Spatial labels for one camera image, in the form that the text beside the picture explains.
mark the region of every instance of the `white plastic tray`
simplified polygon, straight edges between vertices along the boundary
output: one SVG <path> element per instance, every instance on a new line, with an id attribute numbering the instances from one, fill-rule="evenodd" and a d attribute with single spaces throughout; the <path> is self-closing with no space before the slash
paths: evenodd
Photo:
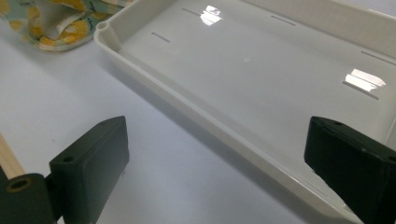
<path id="1" fill-rule="evenodd" d="M 98 25 L 95 41 L 127 74 L 319 212 L 359 222 L 304 163 L 304 145 L 315 115 L 396 146 L 396 51 L 384 48 L 394 44 L 386 30 L 395 20 L 339 1 L 301 0 L 310 1 L 293 10 L 283 0 L 134 1 Z M 359 19 L 341 23 L 348 16 Z"/>

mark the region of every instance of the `black plastic block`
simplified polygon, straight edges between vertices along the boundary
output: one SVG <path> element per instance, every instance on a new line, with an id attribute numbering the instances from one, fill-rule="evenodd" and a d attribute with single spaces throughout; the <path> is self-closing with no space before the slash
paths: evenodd
<path id="1" fill-rule="evenodd" d="M 125 117 L 105 120 L 50 163 L 65 223 L 96 223 L 129 161 Z"/>
<path id="2" fill-rule="evenodd" d="M 395 151 L 343 123 L 313 117 L 304 159 L 364 223 L 394 224 Z"/>

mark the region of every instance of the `clamp jaw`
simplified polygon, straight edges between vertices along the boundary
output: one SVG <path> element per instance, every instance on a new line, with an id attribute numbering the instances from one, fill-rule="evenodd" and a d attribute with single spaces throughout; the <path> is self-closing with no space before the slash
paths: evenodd
<path id="1" fill-rule="evenodd" d="M 51 174 L 7 179 L 0 169 L 4 224 L 96 223 L 129 161 L 125 117 L 98 123 L 50 163 Z"/>

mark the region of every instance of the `yellow patterned cloth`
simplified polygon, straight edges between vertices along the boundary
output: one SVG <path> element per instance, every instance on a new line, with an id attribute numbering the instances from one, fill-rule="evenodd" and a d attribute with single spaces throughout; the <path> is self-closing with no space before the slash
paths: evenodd
<path id="1" fill-rule="evenodd" d="M 68 8 L 73 13 L 57 18 L 44 10 L 38 1 Z M 7 22 L 21 39 L 39 49 L 63 51 L 90 41 L 95 26 L 120 11 L 133 0 L 0 0 L 0 18 Z M 48 22 L 48 16 L 56 19 Z"/>

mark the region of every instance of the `wooden stick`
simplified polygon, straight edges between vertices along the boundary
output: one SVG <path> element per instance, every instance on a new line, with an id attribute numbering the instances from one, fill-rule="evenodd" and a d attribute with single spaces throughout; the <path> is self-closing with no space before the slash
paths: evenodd
<path id="1" fill-rule="evenodd" d="M 2 134 L 0 134 L 0 166 L 8 179 L 25 174 Z"/>

